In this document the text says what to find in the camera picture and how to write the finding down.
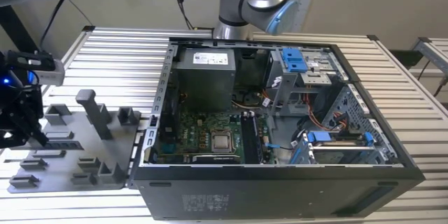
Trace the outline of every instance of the green circuit board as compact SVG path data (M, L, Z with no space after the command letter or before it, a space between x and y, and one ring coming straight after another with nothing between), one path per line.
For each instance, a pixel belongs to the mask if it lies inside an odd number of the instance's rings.
M257 117L256 122L261 139L264 136L269 137L264 116ZM216 132L231 133L231 152L213 152L212 134ZM244 164L244 145L239 115L220 113L189 113L184 111L180 114L177 139L177 143L175 146L171 146L171 148L161 146L160 157L163 158L164 163L188 163L189 157L195 155L225 154L239 156L241 164Z

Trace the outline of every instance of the motherboard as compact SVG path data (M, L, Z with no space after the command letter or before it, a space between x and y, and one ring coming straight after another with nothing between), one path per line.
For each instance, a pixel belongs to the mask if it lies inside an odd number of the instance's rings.
M161 143L159 162L169 164L273 163L265 116L247 125L243 115L181 111L176 143Z

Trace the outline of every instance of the metal frame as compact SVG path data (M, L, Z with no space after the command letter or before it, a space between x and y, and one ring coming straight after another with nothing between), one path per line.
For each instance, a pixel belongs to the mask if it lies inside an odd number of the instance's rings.
M44 99L45 104L61 103L67 96L76 95L76 91L81 87L95 86L109 109L113 104L121 104L135 108L140 107L141 111L147 112L139 127L145 129L152 103L139 98L153 99L153 81L160 74L160 71L147 65L156 65L161 62L165 48L160 44L168 40L168 37L175 36L211 38L211 32L117 28L96 28L93 31L84 31L80 37L85 38L85 43L77 43L72 48L73 52L67 54L67 58L76 64L65 65L65 84L63 87L52 88L51 94L47 95L49 99ZM448 207L445 113L436 106L437 102L429 99L429 93L412 81L409 73L405 70L401 71L400 63L393 61L387 49L373 43L367 36L287 34L272 37L263 33L255 33L255 40L320 42L339 45L357 72L360 84L369 92L395 134L427 177L427 181L365 219L323 219L319 222L445 223L448 220L448 212L445 211ZM116 62L124 63L124 61L133 63L133 65L125 65L124 68L116 64ZM388 73L381 73L381 69L388 69ZM415 102L424 103L429 109L416 108ZM75 104L69 107L71 110L77 108ZM20 167L19 163L4 163L4 159L21 159L27 153L28 151L7 150L0 156L3 158L0 176L7 178L0 179L1 185ZM99 221L109 221L111 217L120 217L121 221L152 223L151 213L137 190L12 195L7 193L5 189L1 189L0 199L4 203L1 220L44 219L45 224L53 224L60 223L60 219L55 218L65 218L68 222L77 222L79 218L83 218L84 223L97 223ZM300 219L275 220L277 223L301 221ZM272 220L239 222L265 223ZM215 221L213 223L225 223L225 221Z
M448 39L419 38L412 50L431 60L436 67L448 76Z

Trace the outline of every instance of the blue latch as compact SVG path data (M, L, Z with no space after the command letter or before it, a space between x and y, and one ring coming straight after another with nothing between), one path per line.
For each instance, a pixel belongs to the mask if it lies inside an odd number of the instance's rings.
M299 49L285 47L281 54L289 72L305 73L308 71L307 62Z
M375 140L373 140L373 136L372 136L371 132L364 133L364 138L365 138L365 141L367 141L367 146L372 146Z
M308 142L324 142L324 141L331 141L331 135L327 131L311 131L308 133Z

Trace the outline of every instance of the expansion slot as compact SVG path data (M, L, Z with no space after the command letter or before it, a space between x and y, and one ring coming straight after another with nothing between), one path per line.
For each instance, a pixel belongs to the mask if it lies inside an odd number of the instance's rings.
M245 163L260 164L263 161L263 151L253 112L244 112L240 119Z

